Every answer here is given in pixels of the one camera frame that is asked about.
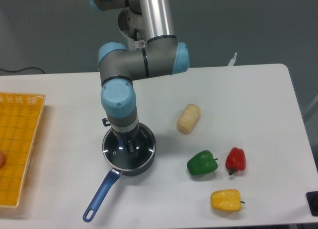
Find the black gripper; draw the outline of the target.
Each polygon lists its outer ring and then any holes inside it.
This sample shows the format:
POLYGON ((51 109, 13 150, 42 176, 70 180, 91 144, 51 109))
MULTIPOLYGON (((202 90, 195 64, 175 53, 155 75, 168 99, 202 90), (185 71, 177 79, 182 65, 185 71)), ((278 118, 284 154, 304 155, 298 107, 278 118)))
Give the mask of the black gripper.
POLYGON ((113 127, 111 127, 112 131, 112 140, 118 141, 118 147, 120 149, 125 149, 125 141, 127 142, 127 154, 128 159, 135 159, 138 158, 139 152, 137 148, 134 145, 133 138, 138 134, 139 132, 139 126, 135 126, 131 131, 127 132, 119 132, 113 127))

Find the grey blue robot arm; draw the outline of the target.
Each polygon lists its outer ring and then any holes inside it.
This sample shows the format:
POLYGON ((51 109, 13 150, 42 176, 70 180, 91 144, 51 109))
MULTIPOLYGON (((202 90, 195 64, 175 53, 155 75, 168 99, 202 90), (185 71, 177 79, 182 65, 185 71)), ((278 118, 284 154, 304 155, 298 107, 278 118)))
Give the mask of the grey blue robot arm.
POLYGON ((107 138, 120 146, 133 139, 140 128, 133 81, 184 73, 189 68, 185 43, 178 42, 170 24, 168 0, 89 0, 105 11, 119 7, 142 18, 145 47, 127 50, 121 43, 104 44, 98 51, 101 104, 106 112, 107 138))

